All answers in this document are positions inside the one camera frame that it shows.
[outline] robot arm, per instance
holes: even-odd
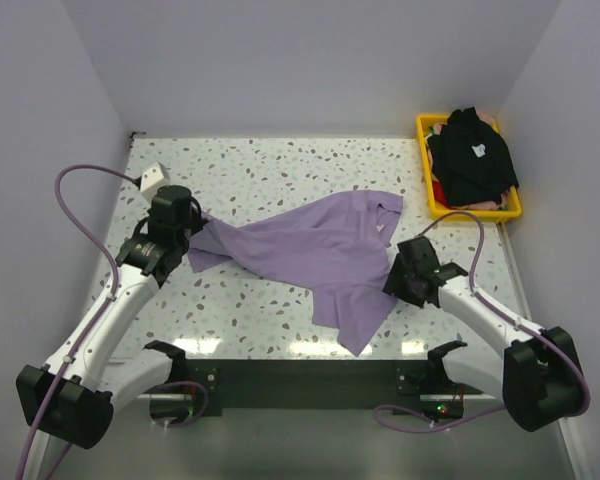
[[[42,368],[28,365],[16,380],[25,419],[31,425],[62,365],[68,364],[44,410],[39,429],[82,448],[91,448],[102,438],[114,408],[121,408],[166,381],[181,352],[174,354],[155,342],[147,345],[136,359],[113,371],[107,369],[105,374],[107,363],[130,322],[181,263],[189,249],[189,239],[205,223],[190,190],[169,186],[165,177],[165,171],[154,165],[139,179],[141,193],[151,198],[149,217],[138,223],[133,236],[122,245],[116,257],[119,273],[116,297],[110,299],[78,350],[69,358],[69,350],[85,325],[111,296],[110,284]],[[145,224],[147,233],[142,233]]]
[[[472,289],[467,272],[454,263],[440,265],[435,249],[424,236],[398,244],[398,251],[384,292],[419,307],[432,303],[451,313],[471,327],[499,357],[493,363],[476,364],[468,359],[469,353],[463,348],[466,343],[450,342],[428,353],[429,381],[467,384],[501,398],[509,414],[527,431],[580,409],[584,396],[578,380],[554,352],[527,333],[537,333],[555,345],[581,371],[573,340],[566,331],[560,327],[545,330],[479,286]],[[504,321],[474,292],[479,292],[496,311],[515,319],[516,324]]]

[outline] yellow tray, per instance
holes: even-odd
[[[431,218],[440,218],[445,213],[452,212],[443,206],[441,203],[435,201],[433,197],[433,186],[431,180],[431,168],[429,167],[429,158],[427,157],[427,145],[425,144],[424,137],[429,134],[429,127],[433,127],[435,123],[446,122],[449,115],[437,114],[437,113],[422,113],[416,118],[416,127],[418,130],[418,143],[420,144],[420,155],[422,156],[422,168],[424,170],[424,180],[427,186],[427,204],[429,205],[429,213]],[[493,129],[498,132],[498,126],[494,124]],[[506,222],[512,218],[519,217],[522,215],[522,205],[520,204],[520,197],[515,187],[511,187],[511,193],[509,194],[509,203],[507,204],[506,210],[470,210],[471,213],[480,217],[484,222]],[[458,220],[471,220],[469,217],[463,217],[462,215],[452,216],[446,218],[449,221]]]

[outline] floor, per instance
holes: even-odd
[[[203,209],[234,224],[267,218],[351,189],[378,189],[404,197],[394,234],[409,239],[429,224],[417,144],[407,139],[137,139],[127,173],[160,161],[173,183],[188,186]],[[117,250],[148,205],[125,186],[107,244]],[[449,223],[430,238],[443,261],[468,267],[477,231]],[[387,251],[395,255],[395,247]],[[91,298],[106,278],[100,266]],[[486,227],[478,282],[521,311],[503,241]],[[115,357],[133,357],[152,339],[176,343],[191,357],[349,359],[337,332],[310,322],[311,292],[259,280],[228,263],[194,274],[187,262],[132,323]],[[435,308],[399,304],[360,359],[424,358],[454,339],[469,343],[471,361],[495,355],[458,319]],[[489,406],[467,405],[467,414]],[[397,417],[397,422],[418,420]],[[506,413],[452,434],[405,435],[376,424],[368,411],[226,410],[187,429],[151,425],[146,400],[114,419],[95,448],[72,449],[54,478],[82,480],[209,479],[569,479],[557,426],[529,434]]]

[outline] purple shirt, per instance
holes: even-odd
[[[358,356],[397,302],[382,288],[401,213],[402,197],[356,190],[240,228],[211,218],[192,237],[189,260],[201,272],[232,258],[257,275],[311,289],[313,323],[340,329],[338,341]]]

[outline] terrazzo surface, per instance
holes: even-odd
[[[408,139],[136,139],[127,174],[159,161],[171,181],[189,187],[203,210],[240,226],[330,193],[373,189],[402,195],[404,212],[387,255],[430,222],[417,143]],[[117,253],[148,204],[122,185],[106,244]],[[498,230],[485,225],[478,283],[519,311]],[[428,235],[441,262],[468,269],[478,237],[472,223],[445,223]],[[101,260],[91,301],[108,276]],[[114,358],[134,357],[151,340],[173,343],[189,357],[218,359],[353,359],[337,331],[311,324],[309,290],[260,279],[234,262],[196,274],[185,258],[142,309]],[[360,359],[421,359],[437,345],[461,339],[468,361],[495,353],[469,327],[429,305],[399,302]]]

